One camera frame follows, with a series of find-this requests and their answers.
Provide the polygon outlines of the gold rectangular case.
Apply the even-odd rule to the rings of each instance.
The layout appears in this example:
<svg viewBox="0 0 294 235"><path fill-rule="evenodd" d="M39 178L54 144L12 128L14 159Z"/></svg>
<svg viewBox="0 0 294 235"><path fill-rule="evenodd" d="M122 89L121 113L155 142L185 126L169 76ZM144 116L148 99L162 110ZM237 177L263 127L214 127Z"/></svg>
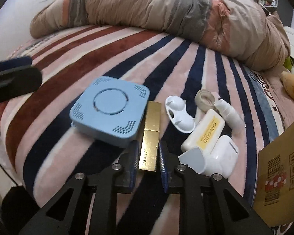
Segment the gold rectangular case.
<svg viewBox="0 0 294 235"><path fill-rule="evenodd" d="M156 171L160 139L161 103L149 101L146 110L139 169Z"/></svg>

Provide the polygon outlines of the blue square device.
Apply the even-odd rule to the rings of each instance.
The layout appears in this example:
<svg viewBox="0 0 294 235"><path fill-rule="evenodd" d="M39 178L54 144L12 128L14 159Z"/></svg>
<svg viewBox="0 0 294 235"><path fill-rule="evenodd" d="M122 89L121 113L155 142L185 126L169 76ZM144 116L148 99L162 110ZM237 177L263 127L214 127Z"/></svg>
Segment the blue square device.
<svg viewBox="0 0 294 235"><path fill-rule="evenodd" d="M72 106L72 125L81 133L126 148L136 138L150 90L144 85L101 76Z"/></svg>

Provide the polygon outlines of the brown cardboard box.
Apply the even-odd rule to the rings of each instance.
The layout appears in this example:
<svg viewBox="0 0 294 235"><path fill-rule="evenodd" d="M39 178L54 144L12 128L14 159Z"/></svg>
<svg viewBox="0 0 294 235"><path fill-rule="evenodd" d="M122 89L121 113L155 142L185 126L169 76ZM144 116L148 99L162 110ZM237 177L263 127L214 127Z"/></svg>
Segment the brown cardboard box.
<svg viewBox="0 0 294 235"><path fill-rule="evenodd" d="M270 227L294 221L294 122L259 152L253 209Z"/></svg>

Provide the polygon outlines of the striped plush blanket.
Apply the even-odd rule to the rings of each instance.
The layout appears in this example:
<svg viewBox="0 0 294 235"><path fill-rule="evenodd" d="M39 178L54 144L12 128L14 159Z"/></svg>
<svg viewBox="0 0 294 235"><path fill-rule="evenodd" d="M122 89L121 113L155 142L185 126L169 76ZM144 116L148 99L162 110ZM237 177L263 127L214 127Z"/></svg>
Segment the striped plush blanket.
<svg viewBox="0 0 294 235"><path fill-rule="evenodd" d="M170 94L195 113L200 88L216 91L246 118L235 141L247 157L234 186L251 198L252 157L281 132L276 92L280 68L257 72L218 52L165 33L125 27L82 27L49 36L26 50L42 72L43 84L28 97L0 104L0 134L25 188L42 205L76 172L94 174L121 150L70 130L69 111L94 78L111 76L145 85L150 100Z"/></svg>

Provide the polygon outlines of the small white charger plug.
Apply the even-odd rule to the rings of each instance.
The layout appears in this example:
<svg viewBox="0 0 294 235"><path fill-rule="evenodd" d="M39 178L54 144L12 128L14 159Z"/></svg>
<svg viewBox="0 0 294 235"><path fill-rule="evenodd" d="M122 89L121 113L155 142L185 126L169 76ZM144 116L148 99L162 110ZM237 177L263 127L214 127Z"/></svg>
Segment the small white charger plug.
<svg viewBox="0 0 294 235"><path fill-rule="evenodd" d="M198 147L184 152L178 158L181 164L187 165L198 174L203 174L205 171L206 161L202 151Z"/></svg>

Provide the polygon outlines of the white yellow label box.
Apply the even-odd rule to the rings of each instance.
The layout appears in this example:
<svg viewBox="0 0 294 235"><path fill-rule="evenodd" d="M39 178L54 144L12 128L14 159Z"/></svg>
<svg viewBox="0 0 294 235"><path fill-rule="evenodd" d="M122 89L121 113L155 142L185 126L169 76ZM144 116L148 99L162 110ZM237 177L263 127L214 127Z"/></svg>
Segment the white yellow label box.
<svg viewBox="0 0 294 235"><path fill-rule="evenodd" d="M181 151L184 153L198 147L204 154L210 153L216 145L224 126L224 119L216 111L209 109L194 131L181 145Z"/></svg>

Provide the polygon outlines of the small white bottle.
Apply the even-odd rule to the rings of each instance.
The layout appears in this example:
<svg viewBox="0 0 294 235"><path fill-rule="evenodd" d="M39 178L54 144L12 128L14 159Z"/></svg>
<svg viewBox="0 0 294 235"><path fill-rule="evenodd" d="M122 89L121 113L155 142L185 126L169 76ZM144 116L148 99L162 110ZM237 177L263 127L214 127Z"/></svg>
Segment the small white bottle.
<svg viewBox="0 0 294 235"><path fill-rule="evenodd" d="M240 117L239 113L223 99L215 101L214 107L226 124L231 128L233 134L239 134L245 128L244 121Z"/></svg>

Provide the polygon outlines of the tape roll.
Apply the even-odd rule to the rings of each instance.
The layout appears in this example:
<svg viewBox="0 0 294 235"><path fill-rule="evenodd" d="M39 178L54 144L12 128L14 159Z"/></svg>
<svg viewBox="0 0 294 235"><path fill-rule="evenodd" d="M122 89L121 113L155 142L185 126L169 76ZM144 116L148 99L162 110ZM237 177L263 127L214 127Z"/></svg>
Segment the tape roll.
<svg viewBox="0 0 294 235"><path fill-rule="evenodd" d="M197 92L194 101L201 111L207 112L209 109L213 109L214 111L217 110L214 103L219 99L220 96L217 92L201 89Z"/></svg>

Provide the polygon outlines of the white contact lens case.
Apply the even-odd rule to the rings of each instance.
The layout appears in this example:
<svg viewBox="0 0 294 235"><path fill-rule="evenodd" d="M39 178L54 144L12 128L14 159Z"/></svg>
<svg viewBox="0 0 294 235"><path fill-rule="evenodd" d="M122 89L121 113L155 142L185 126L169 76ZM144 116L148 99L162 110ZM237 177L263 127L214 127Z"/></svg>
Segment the white contact lens case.
<svg viewBox="0 0 294 235"><path fill-rule="evenodd" d="M178 96L168 96L165 109L171 123L179 132L189 134L194 131L195 118L186 111L186 100Z"/></svg>

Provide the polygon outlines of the green plush toy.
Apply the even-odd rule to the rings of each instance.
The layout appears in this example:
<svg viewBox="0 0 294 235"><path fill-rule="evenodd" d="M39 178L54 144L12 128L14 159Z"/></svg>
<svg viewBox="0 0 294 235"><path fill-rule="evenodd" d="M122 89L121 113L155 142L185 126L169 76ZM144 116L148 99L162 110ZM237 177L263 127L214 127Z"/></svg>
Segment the green plush toy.
<svg viewBox="0 0 294 235"><path fill-rule="evenodd" d="M291 57L287 57L285 59L284 65L283 65L287 70L289 70L290 72L292 71L292 68L294 66L293 61L291 59Z"/></svg>

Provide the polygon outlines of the pink grey rolled duvet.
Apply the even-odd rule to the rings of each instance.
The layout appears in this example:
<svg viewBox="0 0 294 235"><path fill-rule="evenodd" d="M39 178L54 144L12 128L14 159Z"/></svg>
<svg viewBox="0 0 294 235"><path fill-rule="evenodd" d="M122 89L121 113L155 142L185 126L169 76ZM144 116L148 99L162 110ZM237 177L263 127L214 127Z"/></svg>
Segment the pink grey rolled duvet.
<svg viewBox="0 0 294 235"><path fill-rule="evenodd" d="M55 0L31 21L38 39L87 24L125 25L189 39L264 71L290 56L278 13L252 0Z"/></svg>

